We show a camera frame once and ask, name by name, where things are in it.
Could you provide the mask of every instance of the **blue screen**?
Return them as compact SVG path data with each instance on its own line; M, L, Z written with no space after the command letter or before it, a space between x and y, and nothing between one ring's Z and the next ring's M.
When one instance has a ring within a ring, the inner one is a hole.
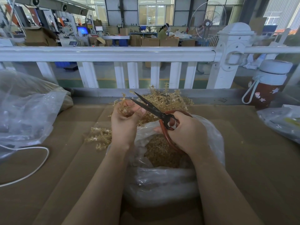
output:
M86 27L77 27L78 31L81 32L81 34L83 35L87 35L88 34L88 29Z

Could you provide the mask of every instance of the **floor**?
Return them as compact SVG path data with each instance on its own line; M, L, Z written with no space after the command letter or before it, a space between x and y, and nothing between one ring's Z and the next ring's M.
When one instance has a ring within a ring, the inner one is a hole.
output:
M83 87L79 71L66 71L63 68L57 68L55 63L51 63L54 74L58 80L58 83L62 87ZM179 88L183 88L185 83L187 62L182 62L181 75ZM38 78L43 78L37 64L35 62L15 62L15 68L17 71L33 75ZM128 71L126 64L124 63L124 77L126 88L129 88L128 83ZM100 88L116 88L115 69L113 62L94 62L96 76ZM160 88L165 87L165 83L169 82L170 78L171 63L163 63L160 68ZM207 63L199 63L198 70L196 71L195 81L193 89L206 88L211 65ZM241 76L252 77L254 70L245 69L242 67L238 68L236 77ZM151 68L146 68L145 64L142 63L142 71L139 72L139 85L140 88L148 88L150 85Z

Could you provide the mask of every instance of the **scissors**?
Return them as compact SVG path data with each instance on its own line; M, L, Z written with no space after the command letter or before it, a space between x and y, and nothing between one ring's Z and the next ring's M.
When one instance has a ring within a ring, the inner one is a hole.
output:
M171 140L169 134L168 134L168 130L174 130L178 125L179 125L179 120L175 118L175 116L173 115L173 113L175 111L179 111L187 116L192 117L189 113L182 111L182 110L168 110L166 112L161 112L157 107L155 107L151 102L149 102L147 99L145 99L144 97L142 97L141 95L137 94L136 92L134 92L144 103L141 103L135 99L131 99L133 102L135 102L137 105L139 105L140 107L144 108L145 110L147 110L148 112L154 114L155 116L157 116L158 118L160 118L159 120L159 124L161 126L161 129L163 131L163 135L165 136L165 139L167 140L168 144L171 146L172 149L174 149L175 151L184 154L184 152L182 150L180 150L177 146L175 146L175 144L173 143L173 141Z

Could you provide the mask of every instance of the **person's right hand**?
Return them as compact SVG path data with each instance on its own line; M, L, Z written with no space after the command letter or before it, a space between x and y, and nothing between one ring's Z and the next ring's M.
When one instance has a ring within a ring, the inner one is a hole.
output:
M168 130L168 134L185 153L189 156L208 147L207 130L205 126L194 117L189 117L179 111L174 113L180 124L175 130ZM161 127L154 129L162 133Z

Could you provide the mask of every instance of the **forearm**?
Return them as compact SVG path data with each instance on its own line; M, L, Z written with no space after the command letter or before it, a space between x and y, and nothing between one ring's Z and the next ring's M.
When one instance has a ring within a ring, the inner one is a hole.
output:
M206 224L263 224L209 147L191 158Z
M126 166L126 152L112 146L63 225L118 224Z

